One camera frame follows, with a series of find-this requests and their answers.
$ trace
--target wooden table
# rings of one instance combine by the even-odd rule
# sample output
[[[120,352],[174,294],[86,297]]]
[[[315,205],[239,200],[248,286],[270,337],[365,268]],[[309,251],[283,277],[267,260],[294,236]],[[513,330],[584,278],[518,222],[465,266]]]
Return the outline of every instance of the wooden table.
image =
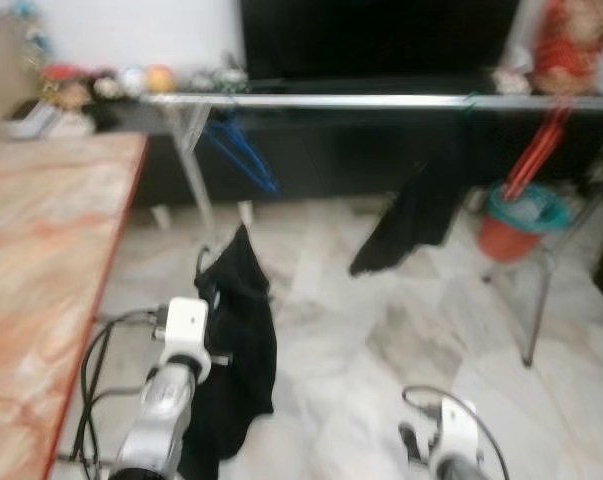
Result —
[[[53,464],[145,144],[0,144],[0,480]]]

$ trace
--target black tv screen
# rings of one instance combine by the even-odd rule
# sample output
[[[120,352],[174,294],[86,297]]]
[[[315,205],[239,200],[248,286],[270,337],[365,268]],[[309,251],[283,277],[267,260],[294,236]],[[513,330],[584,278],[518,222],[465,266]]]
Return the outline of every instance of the black tv screen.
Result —
[[[495,66],[518,0],[240,0],[248,75],[331,79]]]

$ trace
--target black cable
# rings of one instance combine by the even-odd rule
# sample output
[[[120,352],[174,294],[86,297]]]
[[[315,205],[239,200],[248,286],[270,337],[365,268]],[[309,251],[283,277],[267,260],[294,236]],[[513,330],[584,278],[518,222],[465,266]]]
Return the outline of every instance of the black cable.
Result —
[[[470,417],[472,417],[472,419],[475,422],[477,422],[477,425],[479,426],[479,428],[481,429],[483,434],[487,437],[487,439],[492,444],[494,453],[497,454],[497,458],[499,459],[499,463],[501,464],[501,471],[503,472],[503,478],[505,480],[510,480],[510,474],[508,473],[508,467],[506,467],[506,465],[505,465],[505,458],[503,457],[503,453],[501,452],[501,449],[499,448],[499,444],[497,443],[496,439],[492,435],[492,432],[490,432],[490,430],[488,429],[486,424],[483,423],[483,420],[481,420],[481,418],[479,418],[479,416],[475,412],[473,412],[471,408],[469,408],[458,397],[455,397],[451,393],[446,392],[445,390],[441,390],[440,388],[437,388],[437,387],[431,387],[429,385],[414,385],[411,387],[405,387],[403,389],[403,392],[401,393],[401,396],[403,397],[403,401],[418,411],[422,411],[423,407],[420,405],[417,405],[416,403],[414,403],[413,401],[411,401],[408,398],[409,394],[418,392],[418,391],[434,393],[435,395],[439,395],[441,397],[448,398],[449,400],[452,400],[453,402],[455,402],[457,404],[457,406],[459,406],[465,413],[470,415]]]
[[[88,363],[90,361],[90,357],[94,352],[95,347],[99,343],[99,340],[105,339],[106,336],[109,336],[112,332],[112,329],[121,323],[126,323],[128,325],[147,323],[152,324],[152,320],[156,320],[154,316],[154,310],[134,310],[131,312],[124,313],[123,315],[108,321],[108,323],[97,333],[97,335],[92,339],[88,348],[86,350],[85,356],[83,357],[83,361],[81,362],[81,371],[80,371],[80,384],[81,384],[81,398],[83,400],[83,411],[81,413],[81,419],[79,420],[79,426],[77,429],[77,438],[80,439],[79,443],[79,461],[83,465],[84,474],[87,480],[93,480],[92,476],[88,471],[88,464],[85,458],[85,426],[88,425],[88,431],[90,433],[90,440],[92,442],[92,465],[95,466],[96,469],[96,478],[99,477],[99,442],[97,439],[96,428],[94,426],[94,420],[92,418],[92,406],[96,399],[93,398],[88,402],[88,386],[87,386],[87,370]],[[145,318],[135,318],[136,316],[144,316]]]

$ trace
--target marble floor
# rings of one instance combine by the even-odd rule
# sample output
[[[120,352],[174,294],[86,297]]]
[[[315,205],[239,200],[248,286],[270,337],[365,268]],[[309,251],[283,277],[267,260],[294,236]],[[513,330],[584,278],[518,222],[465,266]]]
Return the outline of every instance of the marble floor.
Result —
[[[397,433],[410,421],[425,448],[432,426],[401,400],[403,385],[423,383],[475,403],[513,480],[603,480],[603,296],[589,274],[603,245],[603,205],[561,257],[530,370],[519,354],[529,318],[511,306],[531,305],[535,266],[482,283],[490,261],[476,246],[479,223],[461,211],[444,246],[353,279],[347,267],[381,209],[380,199],[256,206],[250,234],[271,280],[278,339],[275,413],[252,424],[239,454],[222,463],[221,480],[428,478],[408,464]],[[216,216],[229,238],[236,210],[219,207]],[[193,209],[174,212],[169,232],[134,214],[101,311],[193,295],[202,243]],[[147,330],[117,332],[101,387],[141,383],[160,350]],[[102,457],[114,457],[134,401],[109,400],[95,412]],[[75,395],[62,451],[79,406]],[[487,442],[482,447],[486,472],[502,478]],[[81,474],[57,463],[52,478]]]

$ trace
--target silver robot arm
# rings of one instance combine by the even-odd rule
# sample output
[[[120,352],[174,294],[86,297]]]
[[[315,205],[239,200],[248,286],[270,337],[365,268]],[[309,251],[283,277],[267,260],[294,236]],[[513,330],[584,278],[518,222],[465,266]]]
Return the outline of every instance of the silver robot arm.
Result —
[[[207,313],[203,300],[178,297],[170,302],[159,367],[143,389],[109,480],[175,478],[192,398],[210,373],[210,356],[203,345]]]

